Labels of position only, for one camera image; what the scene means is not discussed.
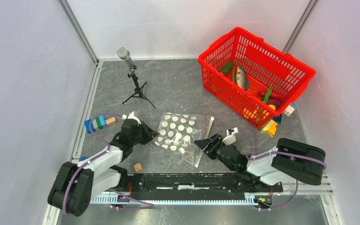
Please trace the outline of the red plastic basket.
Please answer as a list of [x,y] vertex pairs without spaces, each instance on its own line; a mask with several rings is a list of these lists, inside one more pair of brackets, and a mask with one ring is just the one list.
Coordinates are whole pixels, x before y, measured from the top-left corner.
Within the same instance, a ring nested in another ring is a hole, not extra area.
[[[248,90],[232,82],[220,69],[228,62],[241,66],[250,81]],[[289,53],[283,53],[249,31],[236,27],[213,42],[198,56],[203,87],[257,129],[281,115],[305,91],[316,71]],[[259,97],[268,90],[285,95],[286,100],[275,111]]]

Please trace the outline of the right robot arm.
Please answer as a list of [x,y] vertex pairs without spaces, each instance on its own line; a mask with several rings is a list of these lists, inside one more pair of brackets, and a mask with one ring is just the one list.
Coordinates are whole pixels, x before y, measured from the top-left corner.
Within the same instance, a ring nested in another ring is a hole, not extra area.
[[252,180],[257,191],[289,180],[319,186],[326,169],[324,150],[288,138],[280,138],[276,146],[258,155],[242,154],[235,145],[225,144],[219,134],[195,140],[194,144],[210,159],[217,159],[241,178]]

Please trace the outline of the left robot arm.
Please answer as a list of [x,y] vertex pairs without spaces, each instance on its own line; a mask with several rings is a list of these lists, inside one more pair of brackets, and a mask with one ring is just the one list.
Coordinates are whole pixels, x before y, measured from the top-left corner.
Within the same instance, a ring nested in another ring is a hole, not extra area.
[[128,187],[127,170],[117,165],[132,153],[134,146],[146,145],[158,135],[143,121],[124,120],[120,132],[99,153],[78,163],[62,164],[47,203],[78,217],[102,192],[110,188],[125,190]]

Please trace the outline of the grey toy fish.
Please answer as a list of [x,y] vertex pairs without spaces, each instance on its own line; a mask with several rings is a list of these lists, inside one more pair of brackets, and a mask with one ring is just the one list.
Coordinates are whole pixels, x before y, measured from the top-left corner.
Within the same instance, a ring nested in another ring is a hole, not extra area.
[[247,78],[247,74],[245,70],[241,66],[237,66],[237,72],[235,78],[236,78],[236,83],[240,88],[242,88],[243,90],[248,90],[250,86],[250,81]]

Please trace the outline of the polka dot zip bag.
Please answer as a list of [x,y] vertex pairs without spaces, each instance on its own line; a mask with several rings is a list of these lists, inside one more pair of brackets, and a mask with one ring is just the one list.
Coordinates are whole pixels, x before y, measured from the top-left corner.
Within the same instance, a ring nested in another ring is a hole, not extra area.
[[210,115],[165,112],[154,143],[175,155],[181,155],[184,161],[198,168],[202,150],[194,141],[208,138],[214,120]]

